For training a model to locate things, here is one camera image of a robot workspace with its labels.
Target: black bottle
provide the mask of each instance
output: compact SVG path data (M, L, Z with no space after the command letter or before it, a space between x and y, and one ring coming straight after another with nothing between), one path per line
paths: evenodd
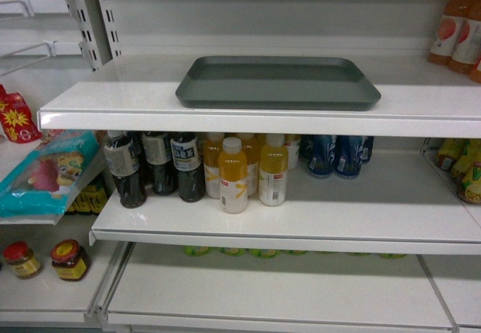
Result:
M104 146L105 158L124 207L139 207L147 198L139 174L139 164L133 142L121 131L109 130Z
M155 194L169 195L177 189L177 170L172 160L171 137L167 132L142 134L145 157L153 176Z
M187 202L199 201L205 194L204 166L193 132L180 132L171 139L174 165L178 170L179 196Z

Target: snack bag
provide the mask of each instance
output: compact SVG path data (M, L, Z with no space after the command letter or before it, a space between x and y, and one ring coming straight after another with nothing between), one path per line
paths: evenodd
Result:
M5 137L13 143L29 143L42 137L23 97L18 92L7 94L3 85L0 85L0 123Z
M98 147L90 131L65 130L46 139L0 183L0 217L63 214Z

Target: tray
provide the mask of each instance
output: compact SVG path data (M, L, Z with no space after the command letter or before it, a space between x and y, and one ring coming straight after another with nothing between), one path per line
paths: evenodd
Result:
M175 92L194 108L368 110L381 94L347 59L205 56Z

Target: white shelf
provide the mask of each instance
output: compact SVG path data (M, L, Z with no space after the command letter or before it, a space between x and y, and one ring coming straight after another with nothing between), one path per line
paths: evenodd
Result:
M139 279L155 289L137 294ZM152 244L136 244L108 320L289 332L451 328L415 256L191 257L182 247Z
M286 201L257 198L238 215L204 197L152 193L135 209L116 193L92 227L94 239L212 247L375 253L480 254L481 229L418 153L376 150L354 180L289 172Z
M481 256L423 256L458 325L481 328Z
M175 90L197 57L121 56L43 106L38 121L43 129L480 137L470 101L481 86L425 56L353 56L382 95L365 112L186 108Z
M21 280L2 259L0 326L92 325L95 296L107 275L115 271L120 254L117 242L105 241L89 247L88 231L94 219L93 216L66 216L57 226L0 227L1 251L14 241L23 240L44 264L37 277ZM65 239L76 239L92 260L89 271L79 282L60 280L50 266L50 251Z

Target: sauce jar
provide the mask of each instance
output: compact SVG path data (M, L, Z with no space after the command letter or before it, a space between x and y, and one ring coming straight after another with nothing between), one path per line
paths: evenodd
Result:
M35 258L32 249L24 241L17 241L6 247L3 256L20 279L35 277L42 268L42 264Z
M90 259L85 249L74 239L58 243L52 249L50 257L53 269L63 280L80 280L90 267Z

